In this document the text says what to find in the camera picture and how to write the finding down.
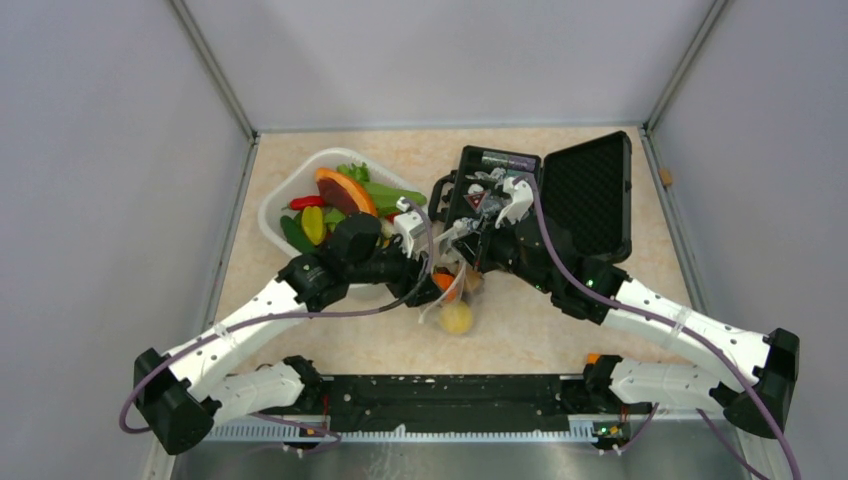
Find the yellow lemon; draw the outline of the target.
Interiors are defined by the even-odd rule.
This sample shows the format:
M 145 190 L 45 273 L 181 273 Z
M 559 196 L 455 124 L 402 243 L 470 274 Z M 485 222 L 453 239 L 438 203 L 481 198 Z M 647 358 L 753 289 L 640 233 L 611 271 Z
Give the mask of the yellow lemon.
M 451 335 L 464 335 L 474 325 L 472 309 L 464 301 L 447 304 L 440 310 L 438 324 L 443 331 Z

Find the white plastic basket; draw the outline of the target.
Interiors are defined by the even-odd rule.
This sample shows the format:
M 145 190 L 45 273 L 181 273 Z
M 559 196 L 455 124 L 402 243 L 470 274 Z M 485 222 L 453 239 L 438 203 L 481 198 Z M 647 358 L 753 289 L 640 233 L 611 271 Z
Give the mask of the white plastic basket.
M 300 252 L 285 238 L 279 219 L 287 214 L 286 208 L 291 200 L 318 193 L 314 181 L 314 172 L 318 168 L 335 170 L 339 165 L 350 163 L 364 164 L 373 181 L 421 193 L 419 188 L 395 172 L 354 150 L 341 147 L 324 149 L 306 159 L 263 199 L 258 210 L 258 226 L 262 234 L 288 257 L 299 255 Z

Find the clear zip top bag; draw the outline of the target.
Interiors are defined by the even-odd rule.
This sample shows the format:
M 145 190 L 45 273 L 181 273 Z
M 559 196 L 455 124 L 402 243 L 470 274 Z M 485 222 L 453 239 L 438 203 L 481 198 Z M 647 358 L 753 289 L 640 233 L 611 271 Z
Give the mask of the clear zip top bag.
M 472 233 L 473 221 L 455 220 L 435 241 L 437 256 L 431 269 L 431 280 L 437 289 L 435 300 L 419 308 L 418 323 L 438 327 L 443 332 L 460 336 L 468 334 L 474 325 L 472 303 L 483 285 L 459 251 L 459 240 Z

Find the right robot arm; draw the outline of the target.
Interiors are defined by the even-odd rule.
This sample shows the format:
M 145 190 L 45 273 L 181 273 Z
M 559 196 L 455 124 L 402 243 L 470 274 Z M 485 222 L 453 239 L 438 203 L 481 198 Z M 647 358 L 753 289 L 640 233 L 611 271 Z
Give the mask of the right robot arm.
M 737 428 L 777 439 L 786 428 L 799 373 L 799 337 L 783 328 L 745 330 L 648 288 L 607 261 L 578 254 L 570 235 L 530 214 L 510 223 L 461 218 L 452 246 L 476 270 L 510 273 L 565 315 L 639 336 L 686 360 L 648 364 L 601 356 L 585 369 L 586 397 L 600 412 L 666 403 L 719 412 Z

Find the small orange fruit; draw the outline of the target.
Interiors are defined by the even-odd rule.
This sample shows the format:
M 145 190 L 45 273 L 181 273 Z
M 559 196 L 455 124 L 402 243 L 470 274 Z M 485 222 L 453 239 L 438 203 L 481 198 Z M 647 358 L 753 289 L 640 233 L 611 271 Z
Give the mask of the small orange fruit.
M 445 302 L 453 302 L 458 295 L 458 287 L 454 284 L 456 276 L 450 272 L 437 271 L 431 275 L 434 284 L 446 295 Z

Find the yellow green star fruit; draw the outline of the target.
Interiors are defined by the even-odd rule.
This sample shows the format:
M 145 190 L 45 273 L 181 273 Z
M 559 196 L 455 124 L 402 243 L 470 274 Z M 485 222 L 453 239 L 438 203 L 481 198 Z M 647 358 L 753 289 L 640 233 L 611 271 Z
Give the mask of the yellow green star fruit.
M 313 245 L 320 245 L 327 234 L 323 209 L 318 206 L 306 207 L 301 216 L 301 228 Z

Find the papaya slice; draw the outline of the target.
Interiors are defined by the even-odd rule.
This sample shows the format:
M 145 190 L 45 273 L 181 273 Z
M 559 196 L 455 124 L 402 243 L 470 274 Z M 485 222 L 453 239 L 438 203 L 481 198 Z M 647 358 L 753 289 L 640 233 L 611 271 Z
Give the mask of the papaya slice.
M 377 208 L 364 187 L 352 177 L 329 168 L 319 168 L 314 180 L 324 202 L 345 215 L 365 213 L 377 216 Z

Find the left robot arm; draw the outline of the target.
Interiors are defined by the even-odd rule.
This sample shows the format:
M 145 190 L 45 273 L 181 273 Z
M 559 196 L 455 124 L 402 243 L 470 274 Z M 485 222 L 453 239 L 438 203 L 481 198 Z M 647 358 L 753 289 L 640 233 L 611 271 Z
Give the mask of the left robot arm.
M 319 404 L 319 375 L 304 359 L 264 370 L 235 368 L 285 331 L 313 318 L 353 285 L 384 284 L 395 297 L 365 317 L 413 306 L 430 280 L 437 252 L 432 225 L 418 207 L 394 219 L 382 243 L 382 224 L 365 213 L 344 219 L 319 249 L 294 257 L 247 303 L 224 320 L 164 353 L 149 348 L 133 364 L 133 389 L 119 414 L 130 434 L 150 432 L 169 455 L 192 449 L 219 424 L 272 407 L 308 413 Z

